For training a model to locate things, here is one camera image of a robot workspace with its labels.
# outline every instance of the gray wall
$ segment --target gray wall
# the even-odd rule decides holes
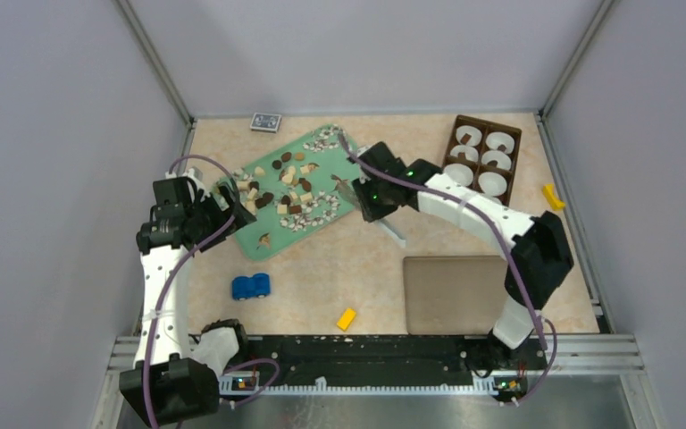
[[[457,396],[264,396],[184,429],[633,429],[618,377],[551,376],[523,407]],[[127,404],[117,429],[145,429]]]
[[[611,316],[686,428],[686,2],[621,2],[551,123]]]
[[[135,0],[195,115],[540,107],[599,0]]]
[[[183,136],[111,1],[0,1],[0,429],[90,424]]]

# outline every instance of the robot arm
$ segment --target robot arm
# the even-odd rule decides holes
[[[362,148],[357,157],[379,172],[426,189],[439,190],[466,202],[483,212],[500,231],[501,239],[511,249],[517,269],[524,281],[530,301],[540,311],[553,291],[564,281],[573,267],[572,253],[566,241],[561,220],[550,212],[540,217],[524,214],[485,198],[471,189],[458,185],[441,169],[423,159],[406,165],[390,152],[385,143]],[[475,212],[456,201],[437,196],[427,190],[410,189],[362,171],[354,181],[365,221],[374,222],[393,213],[401,206],[436,215],[492,246],[502,257],[496,235]],[[510,269],[504,286],[509,297],[492,334],[509,349],[516,349],[530,335],[533,321]]]
[[[160,425],[212,414],[219,406],[221,374],[240,348],[246,335],[237,322],[226,321],[211,326],[202,337],[211,347],[193,353],[188,341],[188,275],[189,258],[175,274],[161,308],[156,308],[175,265],[197,243],[216,233],[234,216],[230,227],[201,247],[204,252],[224,241],[227,236],[255,221],[226,186],[220,186],[226,207],[220,207],[200,180],[200,172],[189,169],[183,176],[167,174],[154,182],[156,204],[149,220],[136,235],[143,265],[145,297],[143,332],[135,356],[135,366],[120,374],[120,391],[138,415],[150,425],[144,403],[143,363],[148,344],[148,328],[155,320],[156,334],[148,351],[151,370],[151,399],[154,415]]]

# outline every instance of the green tray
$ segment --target green tray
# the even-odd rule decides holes
[[[234,234],[249,259],[261,261],[272,257],[355,209],[350,203],[353,190],[349,183],[359,177],[359,168],[347,160],[338,133],[345,132],[338,125],[324,125],[233,172],[236,181],[258,182],[258,197],[265,192],[274,195],[270,204],[257,210],[256,222]],[[351,149],[356,150],[356,143],[348,136],[347,139]],[[272,163],[280,160],[286,152],[292,154],[290,160],[283,162],[280,169],[273,168]],[[298,161],[297,153],[304,154],[304,160]],[[280,181],[281,172],[291,165],[296,166],[296,178],[305,178],[312,184],[309,192],[313,195],[311,201],[300,202],[300,196],[306,193],[300,183],[291,186]],[[314,169],[308,174],[301,174],[303,165],[312,165]],[[256,167],[264,169],[264,176],[255,174]],[[291,205],[301,206],[301,214],[278,214],[280,199],[290,196],[291,191],[299,196]],[[248,191],[240,191],[240,200],[241,203],[248,201]]]

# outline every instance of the table surface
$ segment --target table surface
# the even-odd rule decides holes
[[[522,129],[510,207],[530,214],[550,209],[540,189],[553,178],[533,114],[469,115]],[[320,125],[337,123],[360,145],[387,142],[407,164],[416,158],[440,164],[455,118],[455,114],[283,117],[277,134],[251,131],[248,117],[199,120],[190,153],[210,156],[234,170]],[[201,161],[188,165],[199,167],[206,183],[222,175]],[[566,225],[564,214],[559,215]],[[335,323],[351,307],[357,316],[347,333],[407,333],[404,257],[493,255],[488,245],[469,233],[408,207],[388,219],[406,235],[406,248],[354,212],[262,262],[246,258],[233,238],[198,254],[189,283],[190,331],[200,332],[217,319],[237,318],[252,334],[340,334]],[[234,301],[232,279],[259,272],[271,276],[272,294]],[[493,320],[481,312],[499,305],[483,305],[482,299],[478,296],[467,303],[467,317]],[[579,264],[551,296],[543,315],[559,332],[598,332]],[[467,334],[487,333],[491,327],[477,323],[477,332]]]

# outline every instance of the small yellow block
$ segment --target small yellow block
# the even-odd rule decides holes
[[[548,204],[551,206],[551,209],[553,210],[561,210],[566,206],[564,201],[558,199],[556,197],[556,194],[554,194],[553,183],[549,183],[548,185],[543,187],[543,195],[546,196],[546,200],[548,201]]]
[[[353,308],[346,308],[346,311],[343,312],[343,315],[338,319],[338,328],[340,328],[341,331],[346,331],[355,318],[356,311],[354,311]]]

